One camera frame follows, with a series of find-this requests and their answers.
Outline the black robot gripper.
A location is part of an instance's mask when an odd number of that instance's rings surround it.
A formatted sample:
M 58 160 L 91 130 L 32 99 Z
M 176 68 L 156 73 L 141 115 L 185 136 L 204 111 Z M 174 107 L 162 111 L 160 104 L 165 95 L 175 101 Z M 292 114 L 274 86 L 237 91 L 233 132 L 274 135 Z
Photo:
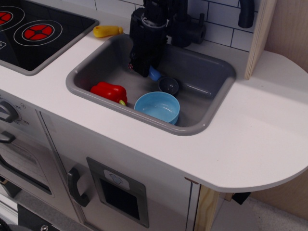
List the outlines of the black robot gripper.
M 150 66 L 157 69 L 167 42 L 167 17 L 155 7 L 136 9 L 130 20 L 129 36 L 133 41 L 129 68 L 142 77 L 149 75 Z

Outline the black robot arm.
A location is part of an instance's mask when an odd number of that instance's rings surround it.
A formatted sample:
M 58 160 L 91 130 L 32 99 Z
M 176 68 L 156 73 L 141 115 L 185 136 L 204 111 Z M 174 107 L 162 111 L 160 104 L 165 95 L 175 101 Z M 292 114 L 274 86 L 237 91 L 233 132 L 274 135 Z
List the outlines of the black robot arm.
M 186 0 L 145 0 L 131 15 L 129 36 L 133 41 L 129 68 L 147 77 L 150 67 L 158 67 L 167 37 L 179 47 L 190 43 L 182 38 L 188 23 Z

